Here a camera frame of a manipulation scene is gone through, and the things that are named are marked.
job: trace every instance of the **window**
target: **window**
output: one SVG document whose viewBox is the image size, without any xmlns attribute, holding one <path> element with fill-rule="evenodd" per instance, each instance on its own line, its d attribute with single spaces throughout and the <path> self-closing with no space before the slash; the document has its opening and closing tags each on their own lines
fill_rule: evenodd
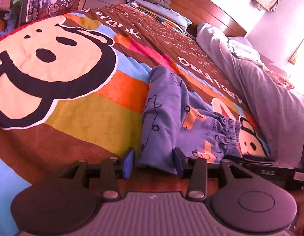
<svg viewBox="0 0 304 236">
<path fill-rule="evenodd" d="M 299 47 L 296 49 L 295 53 L 290 57 L 289 62 L 293 65 L 296 63 L 298 56 L 304 52 L 304 40 L 301 42 Z"/>
</svg>

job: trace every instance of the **cartoon monkey face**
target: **cartoon monkey face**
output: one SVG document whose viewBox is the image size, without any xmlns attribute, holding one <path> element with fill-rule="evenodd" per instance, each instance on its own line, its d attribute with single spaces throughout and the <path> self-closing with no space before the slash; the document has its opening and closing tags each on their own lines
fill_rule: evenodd
<svg viewBox="0 0 304 236">
<path fill-rule="evenodd" d="M 244 117 L 240 116 L 241 130 L 239 142 L 242 154 L 265 157 L 266 152 L 262 143 L 257 138 L 256 131 L 253 126 Z"/>
<path fill-rule="evenodd" d="M 28 128 L 44 122 L 61 99 L 103 87 L 114 75 L 114 40 L 66 27 L 63 16 L 35 22 L 0 41 L 0 126 Z"/>
</svg>

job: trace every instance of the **white text on bedsheet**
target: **white text on bedsheet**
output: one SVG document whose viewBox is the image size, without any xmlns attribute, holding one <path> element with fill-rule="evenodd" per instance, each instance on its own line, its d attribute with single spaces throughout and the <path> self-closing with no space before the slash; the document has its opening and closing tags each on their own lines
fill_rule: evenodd
<svg viewBox="0 0 304 236">
<path fill-rule="evenodd" d="M 102 13 L 100 13 L 99 11 L 95 12 L 96 15 L 99 15 L 101 16 L 101 19 L 108 19 L 106 20 L 106 24 L 112 26 L 112 27 L 123 27 L 122 24 L 120 23 L 117 23 L 116 21 L 112 20 L 112 18 L 110 18 L 109 16 L 104 16 Z M 141 39 L 141 37 L 138 35 L 140 34 L 139 32 L 137 33 L 134 33 L 133 29 L 130 28 L 130 30 L 128 28 L 126 28 L 126 31 L 130 34 L 133 34 L 135 35 L 138 39 Z"/>
<path fill-rule="evenodd" d="M 225 91 L 230 97 L 232 97 L 234 100 L 238 100 L 238 102 L 240 104 L 242 104 L 242 100 L 233 92 L 231 92 L 230 90 L 228 90 L 226 87 L 224 87 L 222 84 L 220 84 L 216 79 L 211 78 L 211 76 L 208 73 L 203 73 L 202 70 L 200 68 L 195 67 L 194 65 L 190 64 L 186 59 L 181 58 L 179 56 L 177 56 L 179 61 L 181 62 L 182 65 L 186 66 L 186 67 L 191 67 L 194 71 L 202 74 L 207 80 L 209 80 L 210 82 L 212 82 L 213 84 L 216 83 L 216 85 L 219 87 L 219 89 L 222 89 L 223 91 Z"/>
</svg>

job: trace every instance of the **headboard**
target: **headboard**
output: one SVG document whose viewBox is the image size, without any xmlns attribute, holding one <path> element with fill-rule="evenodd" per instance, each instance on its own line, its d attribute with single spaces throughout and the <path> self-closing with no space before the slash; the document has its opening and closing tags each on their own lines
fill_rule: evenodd
<svg viewBox="0 0 304 236">
<path fill-rule="evenodd" d="M 171 0 L 170 8 L 193 22 L 187 28 L 193 36 L 196 36 L 197 26 L 204 21 L 220 28 L 226 36 L 246 34 L 244 28 L 210 0 Z"/>
</svg>

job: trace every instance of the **ribbed gray surface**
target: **ribbed gray surface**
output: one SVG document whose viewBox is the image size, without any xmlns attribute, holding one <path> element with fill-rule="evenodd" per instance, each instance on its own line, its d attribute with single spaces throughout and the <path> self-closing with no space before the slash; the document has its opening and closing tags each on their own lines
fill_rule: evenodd
<svg viewBox="0 0 304 236">
<path fill-rule="evenodd" d="M 202 203 L 180 193 L 128 193 L 106 203 L 84 228 L 66 236 L 243 236 L 219 224 Z M 291 236 L 287 231 L 273 236 Z"/>
</svg>

